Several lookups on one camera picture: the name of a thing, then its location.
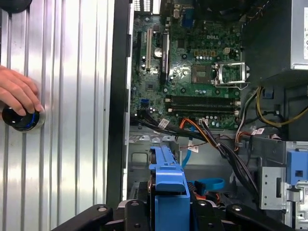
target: metal bracket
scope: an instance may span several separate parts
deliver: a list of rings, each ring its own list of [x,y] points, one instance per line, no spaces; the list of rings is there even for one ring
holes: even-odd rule
[[[238,81],[228,81],[224,82],[224,71],[225,67],[239,66],[240,67],[240,80]],[[249,83],[246,82],[249,77],[250,68],[245,64],[245,62],[230,62],[230,63],[215,63],[215,70],[217,72],[216,78],[214,80],[214,85],[217,88],[238,88],[243,90],[248,87]]]

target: chip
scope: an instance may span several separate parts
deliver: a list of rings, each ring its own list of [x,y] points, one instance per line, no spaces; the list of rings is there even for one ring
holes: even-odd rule
[[[212,65],[193,65],[192,83],[210,84],[212,80]]]
[[[154,91],[155,89],[155,82],[146,82],[145,83],[145,90],[146,91]]]
[[[184,49],[185,48],[185,40],[178,39],[178,48],[179,49]]]

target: round button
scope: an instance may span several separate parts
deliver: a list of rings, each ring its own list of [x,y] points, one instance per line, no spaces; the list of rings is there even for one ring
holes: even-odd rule
[[[30,114],[26,111],[25,116],[18,115],[11,107],[5,106],[2,111],[3,121],[17,131],[26,132],[34,127],[39,127],[44,122],[44,116],[39,112]]]

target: wire bundle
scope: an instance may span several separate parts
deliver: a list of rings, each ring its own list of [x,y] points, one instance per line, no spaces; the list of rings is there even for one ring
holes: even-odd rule
[[[143,118],[146,120],[138,120],[135,117],[132,118],[132,120],[137,120],[140,124],[147,126],[148,128],[154,129],[156,131],[169,134],[169,135],[175,135],[176,137],[192,137],[198,140],[206,141],[207,143],[211,144],[215,149],[217,149],[220,153],[220,155],[227,159],[229,164],[231,165],[235,176],[238,178],[240,183],[252,194],[253,198],[255,199],[256,203],[259,201],[259,192],[257,189],[257,186],[255,182],[253,181],[253,178],[245,165],[245,163],[242,161],[242,159],[224,142],[222,141],[216,141],[212,132],[210,131],[209,127],[202,123],[203,129],[196,124],[194,121],[185,118],[181,122],[180,128],[168,124],[165,129],[161,129],[158,127],[158,122],[155,121],[149,114],[146,112],[142,113]],[[194,126],[197,130],[197,132],[184,130],[184,124],[189,123],[192,126]]]

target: power supply label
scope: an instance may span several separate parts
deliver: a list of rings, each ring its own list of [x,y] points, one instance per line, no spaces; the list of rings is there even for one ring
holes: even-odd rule
[[[304,8],[304,59],[308,60],[308,7]]]

